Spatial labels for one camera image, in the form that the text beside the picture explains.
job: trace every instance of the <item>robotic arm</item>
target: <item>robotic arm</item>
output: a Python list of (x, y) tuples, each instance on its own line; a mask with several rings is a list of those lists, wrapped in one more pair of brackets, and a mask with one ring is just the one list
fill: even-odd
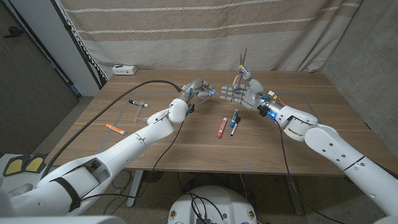
[(244, 79), (249, 86), (235, 82), (232, 87), (223, 86), (221, 99), (241, 103), (249, 110), (259, 110), (261, 116), (278, 123), (290, 138), (305, 142), (339, 167), (386, 215), (398, 214), (396, 178), (350, 146), (334, 128), (319, 124), (309, 113), (285, 106), (272, 91), (270, 96), (263, 95), (261, 84), (252, 79), (251, 74)]
[(153, 114), (147, 126), (108, 150), (68, 162), (46, 175), (34, 190), (14, 198), (0, 194), (0, 217), (79, 215), (90, 207), (131, 161), (145, 148), (173, 133), (195, 105), (191, 99), (215, 93), (213, 87), (196, 79), (182, 88), (169, 108)]

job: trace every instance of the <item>wall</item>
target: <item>wall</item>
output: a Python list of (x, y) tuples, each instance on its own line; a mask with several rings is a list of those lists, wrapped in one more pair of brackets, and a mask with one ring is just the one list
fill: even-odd
[(61, 19), (48, 0), (11, 1), (45, 45), (82, 96), (95, 96), (99, 88), (75, 47)]
[(364, 0), (322, 69), (396, 157), (397, 34), (398, 1)]

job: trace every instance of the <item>orange marker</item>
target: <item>orange marker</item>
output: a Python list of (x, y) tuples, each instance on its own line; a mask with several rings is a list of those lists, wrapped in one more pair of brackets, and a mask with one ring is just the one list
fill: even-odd
[(113, 131), (116, 131), (119, 134), (126, 135), (125, 131), (122, 131), (121, 129), (119, 129), (119, 128), (115, 127), (115, 126), (112, 126), (110, 124), (106, 124), (106, 127), (111, 129), (111, 130), (113, 130)]

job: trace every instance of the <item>floor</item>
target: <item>floor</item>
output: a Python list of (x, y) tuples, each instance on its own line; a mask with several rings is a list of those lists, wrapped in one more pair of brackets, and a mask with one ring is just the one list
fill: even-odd
[[(81, 97), (79, 104), (51, 132), (34, 153), (48, 153), (58, 143), (73, 122), (79, 117), (92, 98)], [(181, 172), (182, 186), (197, 174)], [(107, 192), (123, 189), (129, 180), (128, 171), (121, 172)], [(294, 212), (285, 177), (282, 175), (243, 175), (249, 201), (255, 207), (257, 219), (265, 223), (333, 223), (321, 217), (308, 207), (305, 215)], [(193, 187), (201, 185), (226, 185), (243, 194), (237, 174), (200, 174)], [(297, 177), (301, 197), (314, 209), (345, 223), (373, 223), (384, 216), (383, 212), (360, 191), (357, 186), (343, 177)], [(130, 184), (124, 193), (129, 191)], [(157, 182), (151, 182), (133, 208), (126, 206), (124, 198), (101, 197), (84, 215), (110, 215), (121, 217), (126, 223), (167, 223), (170, 207), (180, 196), (176, 172), (164, 172)]]

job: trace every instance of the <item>beige curtain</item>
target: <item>beige curtain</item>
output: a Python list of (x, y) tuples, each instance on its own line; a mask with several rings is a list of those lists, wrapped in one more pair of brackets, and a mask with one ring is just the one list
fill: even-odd
[(314, 71), (361, 0), (61, 0), (93, 58), (158, 70)]

